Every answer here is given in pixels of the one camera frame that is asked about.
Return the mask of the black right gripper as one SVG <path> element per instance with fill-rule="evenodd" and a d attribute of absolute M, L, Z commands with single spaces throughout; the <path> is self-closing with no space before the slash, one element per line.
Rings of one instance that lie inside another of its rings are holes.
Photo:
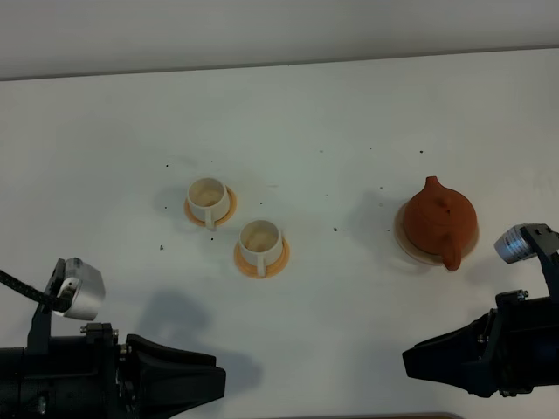
<path fill-rule="evenodd" d="M 495 297 L 497 306 L 453 332 L 403 352 L 410 378 L 488 398 L 529 394 L 558 384 L 558 303 L 523 290 Z"/>

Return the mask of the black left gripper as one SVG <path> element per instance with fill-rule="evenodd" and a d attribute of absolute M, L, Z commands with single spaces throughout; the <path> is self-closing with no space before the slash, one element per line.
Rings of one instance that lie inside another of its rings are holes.
<path fill-rule="evenodd" d="M 108 323 L 80 331 L 92 346 L 104 418 L 171 418 L 224 397 L 226 372 L 209 354 L 165 347 L 138 334 L 125 342 Z"/>

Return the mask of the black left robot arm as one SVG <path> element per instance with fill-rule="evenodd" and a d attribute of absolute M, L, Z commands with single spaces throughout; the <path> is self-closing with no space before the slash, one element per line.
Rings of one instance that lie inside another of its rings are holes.
<path fill-rule="evenodd" d="M 1 352 L 3 418 L 171 418 L 224 396 L 226 372 L 213 355 L 119 343 L 108 323 L 82 336 L 48 338 L 46 350 Z"/>

